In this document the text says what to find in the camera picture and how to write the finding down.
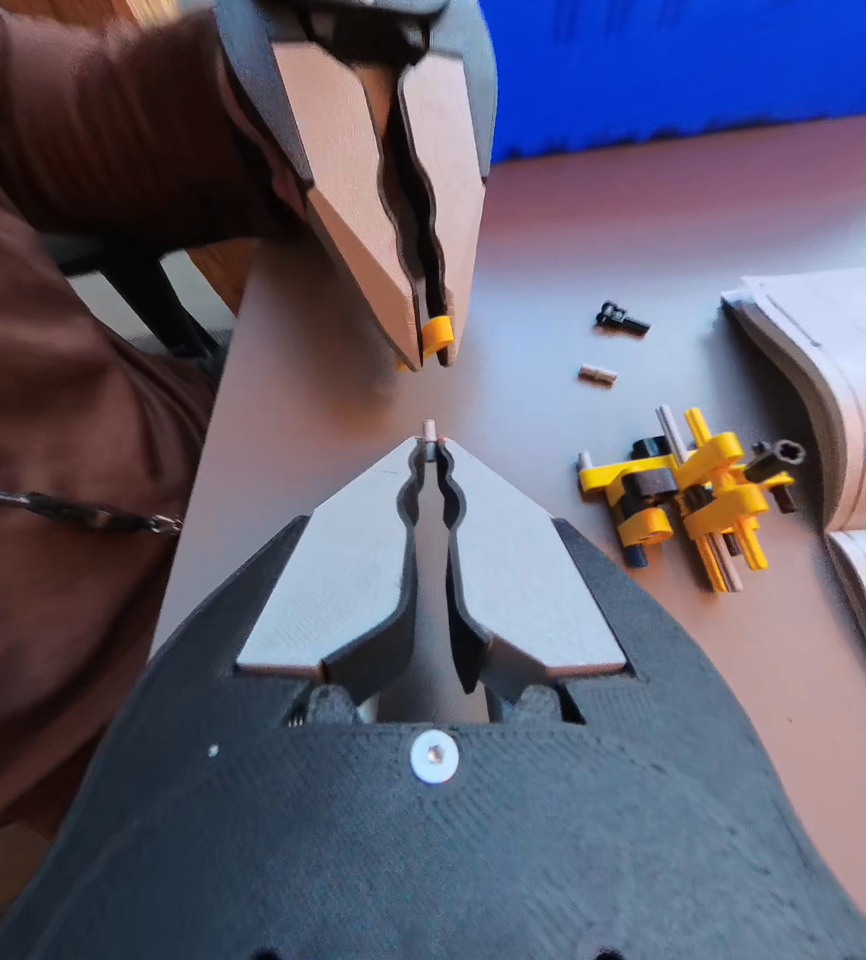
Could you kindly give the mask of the black lego pin connector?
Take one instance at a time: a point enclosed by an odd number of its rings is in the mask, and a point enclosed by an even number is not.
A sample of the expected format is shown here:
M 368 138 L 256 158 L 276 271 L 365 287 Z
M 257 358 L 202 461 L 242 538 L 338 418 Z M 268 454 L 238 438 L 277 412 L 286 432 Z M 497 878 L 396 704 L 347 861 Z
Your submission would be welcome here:
M 645 337 L 652 325 L 631 316 L 630 312 L 614 301 L 605 301 L 595 318 L 596 326 L 613 333 L 623 333 L 632 337 Z

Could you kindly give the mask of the black chair frame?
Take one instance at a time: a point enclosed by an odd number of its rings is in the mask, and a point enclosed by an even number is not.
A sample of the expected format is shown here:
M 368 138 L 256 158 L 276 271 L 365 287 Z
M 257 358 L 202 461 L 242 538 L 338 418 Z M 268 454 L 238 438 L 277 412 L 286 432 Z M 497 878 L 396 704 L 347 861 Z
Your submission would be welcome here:
M 172 247 L 115 233 L 41 231 L 38 235 L 68 279 L 101 274 L 169 354 L 220 382 L 228 345 L 208 332 L 180 301 L 162 266 Z

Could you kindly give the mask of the blue plastic bin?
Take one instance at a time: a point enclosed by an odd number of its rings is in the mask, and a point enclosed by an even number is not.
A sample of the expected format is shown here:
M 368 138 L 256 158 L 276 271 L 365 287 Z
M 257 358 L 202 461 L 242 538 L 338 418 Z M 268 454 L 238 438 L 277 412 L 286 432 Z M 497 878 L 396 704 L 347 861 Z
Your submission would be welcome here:
M 486 1 L 495 162 L 866 114 L 866 1 Z

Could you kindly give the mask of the yellow lego vehicle assembly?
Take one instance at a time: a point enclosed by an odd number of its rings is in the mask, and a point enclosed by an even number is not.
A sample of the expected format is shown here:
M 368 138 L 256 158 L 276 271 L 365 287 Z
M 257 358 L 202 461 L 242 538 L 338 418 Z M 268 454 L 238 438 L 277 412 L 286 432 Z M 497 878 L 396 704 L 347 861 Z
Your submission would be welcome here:
M 595 465 L 580 452 L 579 489 L 605 498 L 629 568 L 646 568 L 647 550 L 673 537 L 669 509 L 675 509 L 711 589 L 738 594 L 738 559 L 751 571 L 769 566 L 758 537 L 760 516 L 772 505 L 783 515 L 798 510 L 791 470 L 802 465 L 805 449 L 788 439 L 759 441 L 747 455 L 734 432 L 712 432 L 697 407 L 684 413 L 688 444 L 669 406 L 658 407 L 656 416 L 661 433 L 636 441 L 625 461 Z

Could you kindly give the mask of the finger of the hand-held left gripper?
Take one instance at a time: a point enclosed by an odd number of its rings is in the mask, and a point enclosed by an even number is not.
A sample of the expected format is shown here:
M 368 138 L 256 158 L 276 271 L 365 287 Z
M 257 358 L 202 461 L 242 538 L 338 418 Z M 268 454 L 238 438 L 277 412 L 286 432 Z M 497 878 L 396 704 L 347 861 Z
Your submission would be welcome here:
M 452 366 L 466 324 L 486 186 L 481 176 L 463 62 L 426 54 L 399 83 L 408 152 L 421 184 L 419 235 L 431 245 L 426 270 L 426 355 Z
M 345 63 L 311 41 L 271 44 L 312 175 L 306 208 L 398 363 L 422 367 L 415 282 L 384 193 L 393 70 Z

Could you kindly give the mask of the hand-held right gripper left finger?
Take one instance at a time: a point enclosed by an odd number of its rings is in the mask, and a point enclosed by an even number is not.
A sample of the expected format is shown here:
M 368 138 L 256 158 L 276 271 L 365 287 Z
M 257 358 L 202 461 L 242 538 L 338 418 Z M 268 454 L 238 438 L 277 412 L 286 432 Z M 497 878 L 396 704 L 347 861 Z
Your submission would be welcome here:
M 414 650 L 426 442 L 408 438 L 309 515 L 237 656 L 242 671 L 346 690 L 359 706 Z

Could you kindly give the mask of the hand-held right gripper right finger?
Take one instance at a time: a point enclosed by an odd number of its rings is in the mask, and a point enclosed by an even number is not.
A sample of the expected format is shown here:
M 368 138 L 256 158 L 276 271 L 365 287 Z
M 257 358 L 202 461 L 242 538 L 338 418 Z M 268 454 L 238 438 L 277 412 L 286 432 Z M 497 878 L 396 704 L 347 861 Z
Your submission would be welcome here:
M 450 438 L 438 441 L 437 469 L 463 690 L 482 685 L 515 703 L 533 685 L 624 671 L 627 657 L 552 515 Z

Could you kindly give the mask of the person's brown shirt torso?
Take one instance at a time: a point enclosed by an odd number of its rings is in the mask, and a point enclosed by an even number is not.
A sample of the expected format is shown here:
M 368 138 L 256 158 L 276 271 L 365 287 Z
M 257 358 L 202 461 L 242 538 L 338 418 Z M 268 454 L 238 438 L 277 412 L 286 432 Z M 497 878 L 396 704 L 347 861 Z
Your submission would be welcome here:
M 96 320 L 0 189 L 0 491 L 174 518 L 214 396 Z M 174 551 L 0 506 L 0 828 L 61 804 L 145 658 Z

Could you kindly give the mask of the person's left forearm brown sleeve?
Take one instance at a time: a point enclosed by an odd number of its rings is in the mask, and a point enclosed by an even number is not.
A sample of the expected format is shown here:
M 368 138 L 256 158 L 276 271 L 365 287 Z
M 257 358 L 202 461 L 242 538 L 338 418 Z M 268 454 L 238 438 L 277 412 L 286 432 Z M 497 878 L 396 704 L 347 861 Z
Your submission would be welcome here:
M 0 223 L 14 219 L 187 248 L 306 217 L 210 9 L 90 30 L 0 7 Z

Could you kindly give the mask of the yellow lego beam with holes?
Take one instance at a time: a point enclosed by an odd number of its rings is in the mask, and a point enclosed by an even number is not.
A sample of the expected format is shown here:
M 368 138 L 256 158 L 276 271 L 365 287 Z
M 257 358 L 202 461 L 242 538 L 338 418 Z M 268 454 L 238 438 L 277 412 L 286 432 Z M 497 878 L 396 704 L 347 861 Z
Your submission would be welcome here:
M 393 336 L 396 359 L 393 366 L 398 371 L 415 371 L 417 367 L 409 363 L 411 350 L 417 347 L 418 357 L 414 358 L 422 365 L 425 360 L 446 350 L 455 341 L 452 318 L 448 314 L 429 318 L 418 331 L 407 323 L 404 332 Z

